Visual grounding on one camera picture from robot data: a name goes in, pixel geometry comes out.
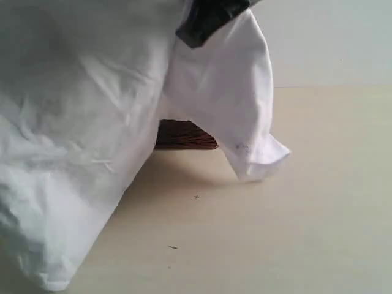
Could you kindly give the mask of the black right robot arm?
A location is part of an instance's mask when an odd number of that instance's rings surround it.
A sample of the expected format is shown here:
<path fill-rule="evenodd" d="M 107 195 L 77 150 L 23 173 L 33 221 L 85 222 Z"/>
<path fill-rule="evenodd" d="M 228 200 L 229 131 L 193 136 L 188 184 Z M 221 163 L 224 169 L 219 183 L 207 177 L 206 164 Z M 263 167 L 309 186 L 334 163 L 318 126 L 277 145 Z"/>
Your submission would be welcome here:
<path fill-rule="evenodd" d="M 259 0 L 194 0 L 176 36 L 189 48 L 204 46 L 220 28 L 234 20 Z"/>

